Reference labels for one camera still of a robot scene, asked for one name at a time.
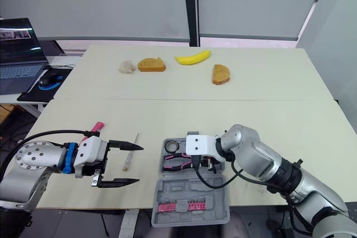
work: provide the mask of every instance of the laptop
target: laptop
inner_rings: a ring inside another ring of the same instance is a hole
[[[28,18],[0,20],[0,95],[27,91],[46,65]]]

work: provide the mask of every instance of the computer mouse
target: computer mouse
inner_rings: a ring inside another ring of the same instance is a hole
[[[45,73],[44,75],[42,75],[40,77],[40,79],[38,81],[38,85],[42,86],[42,87],[53,85],[55,82],[57,82],[57,77],[58,77],[58,74]]]

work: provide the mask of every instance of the laptop keyboard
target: laptop keyboard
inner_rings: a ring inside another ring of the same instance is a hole
[[[0,78],[33,77],[42,67],[43,65],[0,67]]]

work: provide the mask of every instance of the mouse pad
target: mouse pad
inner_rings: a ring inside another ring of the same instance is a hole
[[[50,100],[54,98],[55,93],[62,85],[63,81],[65,81],[66,77],[72,69],[49,69],[45,75],[57,75],[56,82],[51,85],[41,87],[38,85],[38,82],[31,89],[30,92],[22,93],[17,100],[18,101],[43,101],[48,103]]]

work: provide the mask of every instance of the laptop screen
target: laptop screen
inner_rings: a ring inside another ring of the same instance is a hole
[[[1,65],[47,63],[27,18],[0,20]]]

